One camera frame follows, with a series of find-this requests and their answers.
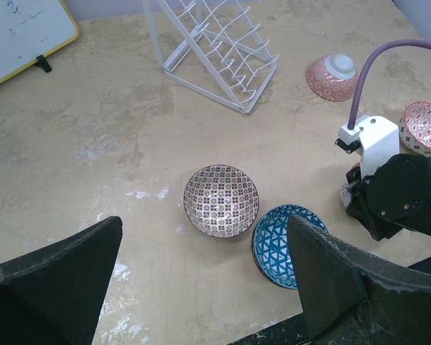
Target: bowl rim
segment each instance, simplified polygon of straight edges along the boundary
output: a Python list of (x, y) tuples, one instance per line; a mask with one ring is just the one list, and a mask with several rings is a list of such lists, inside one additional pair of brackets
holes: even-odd
[(267, 214), (269, 214), (270, 212), (272, 212), (273, 210), (275, 210), (276, 208), (279, 208), (279, 207), (283, 207), (283, 206), (293, 206), (293, 207), (295, 207), (295, 208), (302, 208), (302, 209), (305, 209), (305, 210), (307, 210), (307, 211), (309, 211), (309, 212), (311, 212), (312, 214), (314, 214), (315, 216), (316, 216), (316, 218), (318, 218), (320, 221), (321, 221), (321, 223), (323, 223), (323, 225), (324, 225), (324, 227), (325, 227), (325, 230), (327, 231), (327, 232), (329, 232), (329, 229), (327, 228), (327, 226), (325, 225), (325, 223), (324, 223), (324, 221), (315, 213), (315, 212), (313, 212), (313, 211), (311, 211), (309, 208), (307, 208), (307, 207), (304, 207), (304, 206), (301, 206), (301, 205), (297, 205), (296, 203), (283, 203), (283, 204), (281, 204), (281, 205), (277, 205), (277, 206), (275, 206), (275, 207), (273, 207), (273, 208), (270, 208), (267, 212), (265, 212), (265, 214), (262, 216), (262, 217), (260, 217), (260, 219), (257, 221), (257, 224), (256, 224), (256, 226), (254, 227), (254, 230), (252, 231), (252, 238), (251, 238), (251, 251), (252, 251), (252, 256), (254, 257), (254, 262), (255, 262), (255, 264), (256, 264), (256, 266), (257, 266), (257, 268), (259, 268), (259, 271), (261, 272), (261, 274), (263, 274), (265, 277), (267, 277), (268, 278), (268, 280), (270, 280), (271, 282), (273, 282), (275, 285), (277, 285), (277, 286), (280, 286), (281, 288), (285, 288), (285, 289), (289, 289), (289, 290), (297, 290), (298, 289), (298, 287), (291, 287), (291, 286), (289, 286), (289, 285), (283, 285), (283, 284), (281, 284), (280, 282), (277, 282), (277, 281), (275, 281), (274, 280), (274, 278), (273, 277), (270, 277), (269, 275), (268, 275), (268, 273), (267, 272), (265, 272), (265, 270), (263, 270), (262, 268), (261, 268), (261, 265), (260, 265), (260, 262), (258, 261), (259, 259), (257, 258), (257, 252), (256, 252), (256, 250), (255, 250), (255, 245), (254, 245), (254, 243), (255, 243), (255, 241), (254, 241), (254, 238), (255, 238), (255, 235), (256, 235), (256, 232), (257, 232), (257, 229), (258, 229), (258, 227), (259, 227), (259, 224), (260, 224), (260, 222), (261, 222), (261, 220), (267, 215)]
[(423, 139), (418, 139), (417, 136), (415, 134), (412, 133), (412, 131), (410, 130), (410, 127), (407, 125), (407, 121), (406, 121), (406, 117), (407, 117), (407, 112), (410, 110), (411, 107), (416, 106), (418, 104), (430, 104), (431, 102), (426, 102), (426, 101), (418, 101), (418, 102), (414, 102), (412, 104), (409, 104), (406, 109), (404, 110), (404, 115), (403, 115), (403, 120), (405, 123), (405, 128), (406, 130), (409, 132), (409, 134), (415, 138), (415, 140), (417, 140), (421, 145), (425, 146), (426, 148), (428, 148), (428, 151), (431, 151), (431, 147), (427, 144), (424, 143)]
[[(252, 182), (252, 185), (253, 185), (253, 187), (254, 187), (254, 189), (256, 190), (256, 194), (257, 194), (257, 199), (258, 199), (258, 201), (257, 201), (257, 203), (259, 204), (259, 206), (257, 207), (257, 212), (255, 213), (255, 216), (254, 216), (254, 219), (252, 220), (252, 222), (249, 224), (249, 226), (247, 226), (246, 227), (246, 229), (245, 230), (243, 230), (242, 232), (240, 232), (239, 234), (237, 234), (237, 235), (233, 235), (233, 236), (230, 236), (230, 237), (218, 237), (218, 236), (214, 236), (214, 235), (211, 235), (211, 234), (208, 234), (208, 233), (206, 233), (206, 232), (204, 232), (204, 231), (202, 231), (202, 230), (200, 230), (199, 228), (198, 228), (198, 226), (195, 224), (195, 223), (193, 223), (193, 221), (192, 221), (192, 219), (190, 218), (190, 216), (188, 215), (188, 211), (187, 211), (187, 207), (185, 206), (185, 191), (187, 190), (187, 188), (188, 188), (188, 185), (190, 184), (190, 181), (201, 171), (201, 170), (203, 170), (203, 169), (206, 169), (207, 167), (231, 167), (231, 168), (233, 168), (233, 169), (236, 169), (236, 170), (238, 170), (239, 172), (241, 172), (241, 173), (243, 173), (251, 182)], [(199, 231), (199, 232), (201, 232), (201, 233), (203, 233), (203, 234), (205, 234), (205, 235), (207, 235), (207, 236), (210, 236), (210, 237), (213, 237), (214, 239), (232, 239), (232, 238), (234, 238), (234, 237), (237, 237), (237, 236), (240, 236), (240, 235), (242, 235), (242, 234), (244, 234), (246, 231), (248, 231), (250, 228), (251, 228), (251, 226), (255, 223), (255, 221), (256, 221), (256, 219), (257, 219), (257, 216), (259, 215), (259, 211), (260, 211), (260, 196), (259, 196), (259, 190), (257, 189), (257, 187), (256, 187), (256, 184), (254, 183), (254, 181), (249, 177), (249, 175), (247, 175), (243, 170), (241, 170), (241, 169), (238, 169), (237, 167), (234, 167), (234, 166), (232, 166), (232, 165), (227, 165), (227, 164), (211, 164), (211, 165), (206, 165), (205, 167), (202, 167), (201, 169), (199, 169), (197, 172), (195, 172), (193, 175), (192, 175), (192, 177), (191, 178), (189, 178), (188, 179), (188, 181), (187, 181), (187, 184), (185, 185), (185, 188), (184, 188), (184, 193), (183, 193), (183, 195), (182, 195), (182, 205), (184, 206), (184, 211), (185, 211), (185, 215), (187, 216), (187, 218), (188, 218), (188, 220), (190, 221), (190, 223)]]

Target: whiteboard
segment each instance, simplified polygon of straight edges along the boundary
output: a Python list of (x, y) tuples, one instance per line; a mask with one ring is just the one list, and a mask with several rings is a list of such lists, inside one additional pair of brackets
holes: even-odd
[(62, 0), (0, 0), (0, 83), (77, 36)]

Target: pink bowl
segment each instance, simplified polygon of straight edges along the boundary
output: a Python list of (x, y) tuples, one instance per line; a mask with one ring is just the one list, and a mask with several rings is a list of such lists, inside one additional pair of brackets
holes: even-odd
[(403, 120), (407, 135), (410, 134), (417, 143), (431, 150), (431, 103), (410, 104), (405, 109)]
[(334, 102), (350, 99), (358, 82), (352, 59), (346, 55), (326, 55), (315, 61), (305, 74), (317, 95)]

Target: brown patterned bowl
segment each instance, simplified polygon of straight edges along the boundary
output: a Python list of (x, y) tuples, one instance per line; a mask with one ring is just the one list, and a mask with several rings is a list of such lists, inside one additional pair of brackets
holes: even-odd
[(317, 95), (334, 102), (350, 99), (358, 82), (352, 59), (343, 54), (321, 57), (307, 69), (305, 77)]
[(188, 181), (184, 209), (204, 234), (227, 239), (245, 232), (259, 212), (259, 194), (252, 180), (227, 165), (210, 165)]

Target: cable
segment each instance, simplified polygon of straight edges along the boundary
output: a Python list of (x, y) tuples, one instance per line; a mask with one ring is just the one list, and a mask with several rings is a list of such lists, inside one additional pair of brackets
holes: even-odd
[(356, 89), (353, 95), (353, 103), (351, 104), (350, 118), (348, 119), (348, 129), (352, 130), (356, 125), (356, 117), (358, 116), (359, 102), (361, 101), (362, 88), (364, 82), (366, 81), (367, 73), (370, 67), (374, 63), (375, 59), (382, 54), (382, 52), (395, 48), (395, 47), (419, 47), (431, 50), (431, 42), (424, 40), (397, 40), (388, 42), (378, 49), (376, 49), (367, 59), (366, 63), (362, 67), (361, 74), (359, 75), (358, 82), (356, 84)]

